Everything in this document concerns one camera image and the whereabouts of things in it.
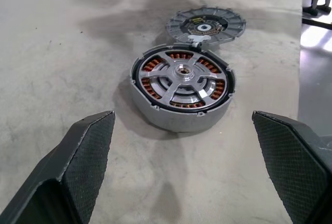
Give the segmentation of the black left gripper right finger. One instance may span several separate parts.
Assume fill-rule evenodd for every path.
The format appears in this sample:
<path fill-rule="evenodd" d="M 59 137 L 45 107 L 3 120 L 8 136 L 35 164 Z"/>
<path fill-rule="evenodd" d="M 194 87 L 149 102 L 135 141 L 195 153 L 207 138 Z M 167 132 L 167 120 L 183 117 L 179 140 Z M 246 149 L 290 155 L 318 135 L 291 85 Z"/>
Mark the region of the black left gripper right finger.
<path fill-rule="evenodd" d="M 293 224 L 332 224 L 332 135 L 254 111 L 252 121 L 269 177 Z"/>

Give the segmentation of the grey motor housing copper windings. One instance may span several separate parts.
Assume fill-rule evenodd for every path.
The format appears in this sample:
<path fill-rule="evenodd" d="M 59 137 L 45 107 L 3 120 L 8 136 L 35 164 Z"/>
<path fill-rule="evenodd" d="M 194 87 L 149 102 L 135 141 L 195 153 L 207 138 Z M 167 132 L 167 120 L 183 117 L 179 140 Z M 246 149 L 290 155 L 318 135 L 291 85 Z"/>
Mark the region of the grey motor housing copper windings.
<path fill-rule="evenodd" d="M 173 44 L 173 45 L 159 45 L 155 46 L 146 52 L 140 58 L 137 58 L 132 69 L 130 71 L 130 85 L 132 90 L 132 98 L 137 108 L 143 114 L 143 116 L 153 125 L 168 130 L 172 132 L 201 132 L 205 131 L 215 124 L 217 124 L 220 119 L 226 113 L 231 100 L 233 99 L 234 93 L 236 91 L 236 77 L 234 71 L 230 68 L 229 64 L 223 61 L 218 55 L 209 50 L 200 50 L 204 52 L 211 52 L 220 58 L 226 65 L 228 65 L 232 76 L 234 77 L 234 92 L 229 95 L 229 99 L 223 103 L 221 106 L 215 109 L 209 110 L 207 112 L 198 113 L 179 113 L 166 110 L 158 107 L 157 105 L 152 105 L 151 102 L 143 95 L 143 93 L 135 86 L 132 73 L 134 71 L 134 66 L 137 65 L 138 60 L 141 59 L 145 54 L 150 51 L 156 51 L 162 47 L 180 47 L 180 48 L 190 48 L 189 44 Z"/>

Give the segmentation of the grey round disc object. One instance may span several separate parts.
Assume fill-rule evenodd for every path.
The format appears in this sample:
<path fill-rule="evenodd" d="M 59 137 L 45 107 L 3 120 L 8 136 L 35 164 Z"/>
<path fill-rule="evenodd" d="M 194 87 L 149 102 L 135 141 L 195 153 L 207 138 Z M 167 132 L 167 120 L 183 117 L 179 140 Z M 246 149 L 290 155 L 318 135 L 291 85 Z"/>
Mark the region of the grey round disc object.
<path fill-rule="evenodd" d="M 166 24 L 168 34 L 179 43 L 189 43 L 188 35 L 210 35 L 209 46 L 234 41 L 240 37 L 246 21 L 231 9 L 201 7 L 179 11 Z"/>

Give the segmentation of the black rotor with silver spokes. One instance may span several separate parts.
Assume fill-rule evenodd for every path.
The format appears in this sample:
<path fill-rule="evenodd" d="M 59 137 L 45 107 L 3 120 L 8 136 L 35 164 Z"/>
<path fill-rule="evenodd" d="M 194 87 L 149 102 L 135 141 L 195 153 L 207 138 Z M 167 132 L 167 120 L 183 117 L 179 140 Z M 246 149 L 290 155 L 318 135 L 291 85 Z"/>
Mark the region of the black rotor with silver spokes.
<path fill-rule="evenodd" d="M 220 58 L 194 48 L 162 47 L 138 60 L 135 86 L 160 108 L 179 113 L 207 112 L 234 92 L 234 77 Z"/>

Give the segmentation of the black floor bar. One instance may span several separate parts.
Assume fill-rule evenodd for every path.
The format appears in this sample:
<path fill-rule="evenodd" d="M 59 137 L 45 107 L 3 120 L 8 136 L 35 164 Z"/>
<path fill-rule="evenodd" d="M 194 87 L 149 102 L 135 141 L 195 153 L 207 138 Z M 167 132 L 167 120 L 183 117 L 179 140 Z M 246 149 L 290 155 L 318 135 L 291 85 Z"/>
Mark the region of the black floor bar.
<path fill-rule="evenodd" d="M 313 19 L 302 18 L 302 24 L 321 27 L 324 29 L 332 30 L 332 23 L 325 23 L 321 21 L 316 21 Z"/>

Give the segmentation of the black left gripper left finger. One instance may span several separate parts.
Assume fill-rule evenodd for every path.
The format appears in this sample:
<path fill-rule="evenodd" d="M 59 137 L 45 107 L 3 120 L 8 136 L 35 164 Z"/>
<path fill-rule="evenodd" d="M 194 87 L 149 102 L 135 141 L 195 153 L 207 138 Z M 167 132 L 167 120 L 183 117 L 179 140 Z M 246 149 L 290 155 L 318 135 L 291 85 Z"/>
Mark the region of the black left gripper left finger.
<path fill-rule="evenodd" d="M 114 111 L 74 123 L 0 214 L 0 224 L 88 224 L 104 180 Z"/>

